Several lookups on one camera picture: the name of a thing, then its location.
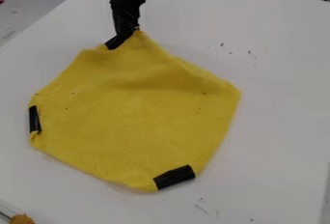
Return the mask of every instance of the stain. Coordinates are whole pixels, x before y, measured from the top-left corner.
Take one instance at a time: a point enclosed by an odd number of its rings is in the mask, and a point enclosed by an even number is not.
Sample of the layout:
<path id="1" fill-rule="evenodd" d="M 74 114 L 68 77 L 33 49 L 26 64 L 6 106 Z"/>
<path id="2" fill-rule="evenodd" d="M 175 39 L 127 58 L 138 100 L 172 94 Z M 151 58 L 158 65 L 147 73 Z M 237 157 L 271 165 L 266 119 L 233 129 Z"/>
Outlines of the stain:
<path id="1" fill-rule="evenodd" d="M 215 211 L 216 219 L 220 222 L 220 211 Z"/>
<path id="2" fill-rule="evenodd" d="M 206 204 L 206 201 L 203 199 L 203 197 L 201 197 L 201 198 L 198 200 L 198 202 Z"/>
<path id="3" fill-rule="evenodd" d="M 196 210 L 200 210 L 201 212 L 203 212 L 204 214 L 208 214 L 208 212 L 206 210 L 204 210 L 201 206 L 199 205 L 195 205 L 194 206 Z"/>
<path id="4" fill-rule="evenodd" d="M 12 30 L 11 32 L 9 32 L 8 34 L 6 34 L 2 39 L 6 40 L 6 39 L 10 38 L 14 33 L 15 33 L 15 31 Z"/>

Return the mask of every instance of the black fabric clip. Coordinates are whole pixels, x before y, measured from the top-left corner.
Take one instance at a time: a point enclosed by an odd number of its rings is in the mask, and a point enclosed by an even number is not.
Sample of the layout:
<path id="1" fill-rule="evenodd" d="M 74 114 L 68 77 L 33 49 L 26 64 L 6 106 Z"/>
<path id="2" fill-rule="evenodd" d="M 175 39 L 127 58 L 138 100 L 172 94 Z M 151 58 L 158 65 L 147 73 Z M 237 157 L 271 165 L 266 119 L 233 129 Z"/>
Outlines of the black fabric clip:
<path id="1" fill-rule="evenodd" d="M 157 185 L 158 189 L 163 189 L 179 182 L 186 182 L 194 178 L 196 178 L 196 176 L 191 166 L 185 165 L 177 169 L 168 171 L 154 178 L 153 180 Z"/>
<path id="2" fill-rule="evenodd" d="M 36 105 L 29 108 L 29 118 L 30 118 L 30 133 L 32 131 L 41 131 L 41 122 L 39 119 L 39 113 Z"/>

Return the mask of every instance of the white table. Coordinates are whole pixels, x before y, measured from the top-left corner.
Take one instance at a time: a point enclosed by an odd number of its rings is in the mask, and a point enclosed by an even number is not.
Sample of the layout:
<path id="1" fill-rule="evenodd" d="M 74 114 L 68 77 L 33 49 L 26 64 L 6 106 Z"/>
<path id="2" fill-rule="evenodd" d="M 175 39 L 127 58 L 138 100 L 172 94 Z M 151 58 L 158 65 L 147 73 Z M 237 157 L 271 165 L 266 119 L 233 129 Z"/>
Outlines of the white table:
<path id="1" fill-rule="evenodd" d="M 39 224 L 317 223 L 330 162 L 329 20 L 317 0 L 149 0 L 144 30 L 243 97 L 198 179 L 137 194 L 29 145 L 30 96 L 114 35 L 108 0 L 68 0 L 0 50 L 0 198 Z"/>

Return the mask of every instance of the yellow towel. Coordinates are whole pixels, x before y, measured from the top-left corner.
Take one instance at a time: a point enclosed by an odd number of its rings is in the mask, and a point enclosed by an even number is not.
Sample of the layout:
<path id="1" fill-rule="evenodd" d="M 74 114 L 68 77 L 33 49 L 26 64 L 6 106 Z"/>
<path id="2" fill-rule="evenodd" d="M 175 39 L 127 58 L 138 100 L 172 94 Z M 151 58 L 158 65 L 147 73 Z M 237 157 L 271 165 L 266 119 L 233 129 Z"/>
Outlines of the yellow towel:
<path id="1" fill-rule="evenodd" d="M 115 50 L 83 50 L 33 96 L 32 123 L 39 117 L 41 127 L 31 143 L 106 181 L 155 191 L 201 173 L 239 96 L 136 31 Z"/>

